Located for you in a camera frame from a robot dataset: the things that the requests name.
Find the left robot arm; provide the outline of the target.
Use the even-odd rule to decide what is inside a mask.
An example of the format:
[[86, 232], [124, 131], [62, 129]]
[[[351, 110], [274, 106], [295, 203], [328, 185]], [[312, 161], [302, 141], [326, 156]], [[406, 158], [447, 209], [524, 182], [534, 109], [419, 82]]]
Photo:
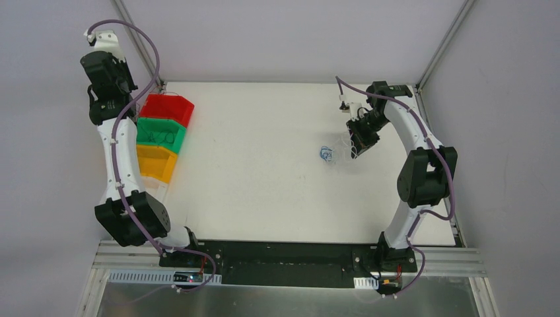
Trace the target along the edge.
[[131, 92], [137, 89], [127, 63], [114, 54], [95, 51], [80, 64], [90, 80], [89, 117], [101, 138], [107, 183], [96, 220], [120, 246], [153, 243], [163, 250], [178, 248], [186, 267], [200, 262], [201, 249], [192, 232], [175, 225], [166, 207], [145, 188], [137, 158], [137, 124]]

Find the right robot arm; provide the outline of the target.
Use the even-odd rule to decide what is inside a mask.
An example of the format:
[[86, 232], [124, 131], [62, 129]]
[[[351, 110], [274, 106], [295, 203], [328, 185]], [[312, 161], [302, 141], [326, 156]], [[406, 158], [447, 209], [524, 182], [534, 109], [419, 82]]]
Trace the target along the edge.
[[400, 203], [389, 227], [380, 234], [373, 258], [385, 271], [399, 264], [414, 262], [411, 240], [424, 215], [452, 195], [452, 181], [458, 160], [454, 147], [444, 146], [429, 130], [419, 114], [405, 102], [413, 93], [405, 85], [373, 82], [363, 94], [370, 106], [348, 107], [346, 123], [351, 156], [357, 158], [380, 139], [380, 130], [392, 124], [407, 151], [397, 179]]

